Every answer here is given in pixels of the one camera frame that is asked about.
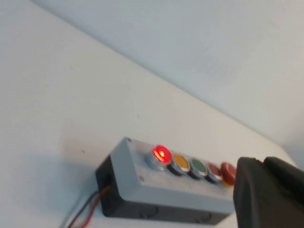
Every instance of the green button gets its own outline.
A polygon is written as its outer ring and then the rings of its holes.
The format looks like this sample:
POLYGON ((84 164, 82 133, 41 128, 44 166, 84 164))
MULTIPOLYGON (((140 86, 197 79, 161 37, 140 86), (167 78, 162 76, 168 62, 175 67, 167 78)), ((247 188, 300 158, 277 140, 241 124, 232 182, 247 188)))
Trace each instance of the green button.
POLYGON ((192 159, 192 164, 193 164, 193 167, 200 172, 206 172, 207 171, 206 167, 199 160, 192 159))

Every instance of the button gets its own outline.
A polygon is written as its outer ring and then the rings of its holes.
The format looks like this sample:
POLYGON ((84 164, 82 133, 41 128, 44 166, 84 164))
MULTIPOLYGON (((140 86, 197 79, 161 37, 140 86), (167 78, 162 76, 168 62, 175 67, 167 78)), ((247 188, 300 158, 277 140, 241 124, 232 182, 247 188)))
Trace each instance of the button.
POLYGON ((221 172, 223 175, 222 183, 226 187, 232 187, 236 182, 237 169, 228 162, 221 164, 221 172))
POLYGON ((209 162, 207 165, 207 180, 211 183, 218 183, 223 180, 222 173, 220 169, 213 163, 209 162))
POLYGON ((168 169, 175 175, 181 176, 190 171, 188 161, 180 154, 174 154, 168 169))
POLYGON ((207 169, 201 161, 197 159, 192 159, 189 161, 189 163, 190 163, 189 176, 198 180, 204 179, 207 176, 208 174, 207 169))
POLYGON ((157 170, 164 170, 172 160, 171 152, 162 145, 157 145, 146 156, 147 164, 157 170))

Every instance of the wire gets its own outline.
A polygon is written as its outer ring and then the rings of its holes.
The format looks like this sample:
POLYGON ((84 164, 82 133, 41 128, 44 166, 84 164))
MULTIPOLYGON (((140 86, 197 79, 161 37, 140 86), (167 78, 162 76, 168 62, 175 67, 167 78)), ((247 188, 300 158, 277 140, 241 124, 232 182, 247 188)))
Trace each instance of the wire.
POLYGON ((85 210, 87 205, 91 202, 92 198, 98 194, 98 191, 93 192, 90 197, 87 199, 85 204, 82 206, 82 208, 77 212, 73 220, 70 222, 70 224, 67 226, 67 228, 72 228, 73 224, 75 223, 76 219, 79 217, 79 215, 85 210))
MULTIPOLYGON (((95 199, 95 201, 94 201, 94 204, 93 204, 93 206, 92 206, 92 208, 91 208, 91 210, 90 210, 89 216, 88 216, 86 222, 84 223, 84 225, 83 225, 81 228, 85 228, 85 227, 89 224, 89 222, 90 222, 90 220, 91 220, 91 217, 92 217, 92 215, 93 215, 93 212, 94 212, 94 210, 95 210, 95 208, 96 208, 96 206, 97 206, 97 204, 98 204, 98 202, 99 202, 99 199, 100 199, 107 191, 109 191, 109 189, 110 189, 110 186, 105 187, 105 188, 99 193, 99 195, 96 197, 96 199, 95 199)), ((76 214, 75 217, 72 219, 72 221, 71 221, 70 224, 67 226, 67 228, 72 228, 72 226, 73 226, 73 224, 75 223, 75 221, 77 220, 77 218, 78 218, 78 217, 80 216, 80 214, 85 210, 85 208, 87 207, 87 205, 91 202, 92 198, 93 198, 95 195, 97 195, 97 194, 98 194, 98 191, 95 191, 95 192, 93 192, 93 193, 90 195, 90 197, 87 199, 87 201, 86 201, 85 204, 82 206, 82 208, 77 212, 77 214, 76 214)))
POLYGON ((90 213, 89 213, 89 216, 87 217, 86 222, 84 223, 84 225, 83 225, 81 228, 86 228, 86 226, 89 224, 89 222, 90 222, 90 220, 91 220, 91 218, 92 218, 92 216, 93 216, 94 210, 95 210, 96 206, 98 205, 98 202, 99 202, 100 198, 101 198, 107 191, 109 191, 109 189, 110 189, 110 186, 105 187, 105 188, 99 193, 99 195, 96 197, 96 199, 95 199, 95 201, 94 201, 94 204, 93 204, 93 206, 92 206, 92 208, 91 208, 91 211, 90 211, 90 213))

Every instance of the black base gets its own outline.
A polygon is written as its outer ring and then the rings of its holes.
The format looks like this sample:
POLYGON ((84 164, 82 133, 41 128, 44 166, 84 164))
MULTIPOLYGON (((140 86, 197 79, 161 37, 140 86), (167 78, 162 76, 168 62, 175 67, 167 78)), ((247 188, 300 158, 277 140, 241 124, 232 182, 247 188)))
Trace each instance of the black base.
POLYGON ((168 168, 168 170, 170 170, 170 172, 173 173, 175 176, 179 176, 179 177, 182 176, 182 174, 179 173, 179 172, 177 172, 171 165, 168 165, 167 168, 168 168))
POLYGON ((131 219, 137 218, 216 225, 228 216, 228 214, 210 211, 125 201, 118 193, 110 156, 108 156, 97 169, 96 179, 99 191, 101 191, 104 187, 111 185, 110 191, 108 191, 100 200, 103 213, 107 217, 131 219))
POLYGON ((206 177, 206 180, 208 180, 212 184, 216 184, 216 182, 213 179, 211 179, 209 176, 206 177))
POLYGON ((200 178, 198 178, 197 176, 195 176, 191 171, 190 172, 188 172, 188 175, 190 176, 190 177, 192 177, 193 179, 195 179, 195 180, 201 180, 200 178))

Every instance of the red wire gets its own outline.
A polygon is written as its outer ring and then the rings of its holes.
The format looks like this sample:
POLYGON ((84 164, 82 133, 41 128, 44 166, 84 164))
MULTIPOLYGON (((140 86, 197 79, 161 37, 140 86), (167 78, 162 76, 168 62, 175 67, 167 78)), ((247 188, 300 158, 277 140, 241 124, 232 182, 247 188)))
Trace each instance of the red wire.
POLYGON ((87 217, 87 220, 85 221, 85 223, 82 225, 81 228, 86 228, 86 226, 90 223, 90 220, 91 220, 91 218, 92 218, 92 216, 93 216, 93 213, 94 213, 94 210, 95 210, 96 206, 97 206, 98 203, 99 203, 100 198, 101 198, 107 191, 109 191, 109 189, 110 189, 110 186, 105 187, 105 188, 99 193, 99 195, 96 197, 96 199, 95 199, 95 201, 94 201, 94 204, 93 204, 93 206, 92 206, 92 208, 91 208, 91 210, 90 210, 89 216, 87 217))

